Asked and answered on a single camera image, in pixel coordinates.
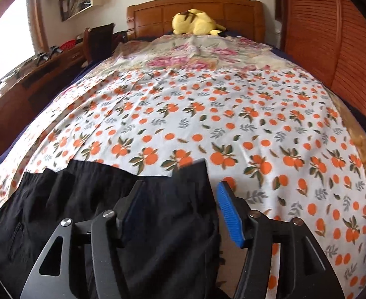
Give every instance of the bed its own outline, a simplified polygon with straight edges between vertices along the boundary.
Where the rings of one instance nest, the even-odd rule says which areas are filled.
[[[166,35],[177,12],[206,11],[243,37]],[[262,44],[261,2],[156,0],[128,7],[112,57],[62,91],[0,164],[0,207],[24,172],[71,159],[134,174],[171,175],[205,158],[212,187],[227,181],[268,217],[301,217],[346,296],[366,284],[366,134],[341,100]],[[146,36],[152,42],[137,41]],[[245,251],[223,219],[218,285],[233,295]],[[278,245],[269,279],[277,290]]]

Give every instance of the wooden headboard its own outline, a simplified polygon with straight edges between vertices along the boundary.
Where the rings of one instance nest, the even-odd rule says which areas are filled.
[[[218,24],[263,43],[265,18],[260,1],[154,0],[128,6],[128,38],[160,37],[172,31],[172,18],[189,9],[205,11]]]

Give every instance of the window frame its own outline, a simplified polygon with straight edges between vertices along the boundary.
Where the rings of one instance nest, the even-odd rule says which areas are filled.
[[[45,30],[44,30],[44,25],[43,25],[41,2],[40,2],[40,0],[26,0],[26,3],[27,3],[27,13],[28,13],[28,27],[29,27],[35,55],[33,55],[31,58],[23,61],[17,67],[15,67],[11,71],[9,71],[5,76],[0,77],[0,82],[5,77],[12,75],[13,72],[16,71],[16,69],[21,68],[24,64],[35,59],[36,55],[38,53],[46,52],[49,49]]]

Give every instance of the pikachu plush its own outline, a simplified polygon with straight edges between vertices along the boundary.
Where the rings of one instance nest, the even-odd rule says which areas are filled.
[[[186,12],[178,13],[172,19],[174,34],[194,34],[194,35],[214,35],[226,30],[225,27],[218,25],[204,11],[191,9]]]

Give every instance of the floral blanket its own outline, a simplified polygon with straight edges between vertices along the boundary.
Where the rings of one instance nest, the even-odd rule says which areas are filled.
[[[171,175],[204,158],[252,209],[313,231],[346,296],[366,283],[366,177],[323,86],[244,38],[164,36],[118,47],[63,91],[0,165],[0,207],[23,172],[70,159]],[[245,251],[220,219],[219,284],[232,296]],[[278,280],[273,246],[269,295]]]

